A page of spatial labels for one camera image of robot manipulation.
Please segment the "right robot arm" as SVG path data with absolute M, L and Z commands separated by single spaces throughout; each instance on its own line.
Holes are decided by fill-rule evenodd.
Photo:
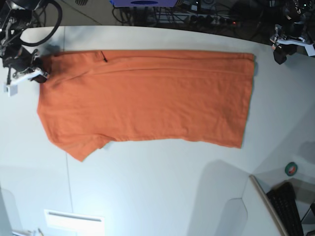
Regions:
M 39 19 L 35 13 L 47 5 L 57 10 L 57 22 L 52 31 L 42 40 L 29 43 L 21 39 L 22 33 Z M 39 50 L 29 52 L 25 47 L 37 47 L 48 41 L 57 31 L 63 18 L 61 6 L 55 0 L 2 0 L 0 2 L 0 59 L 8 68 L 6 86 L 13 86 L 24 80 L 44 83 L 49 72 L 44 69 Z

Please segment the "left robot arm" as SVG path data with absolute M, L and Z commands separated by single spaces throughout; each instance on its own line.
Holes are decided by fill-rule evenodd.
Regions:
M 270 38 L 273 56 L 277 64 L 281 65 L 303 47 L 308 56 L 315 55 L 315 41 L 308 32 L 308 24 L 315 2 L 313 0 L 287 0 L 283 7 L 282 22 L 275 25 L 275 33 Z

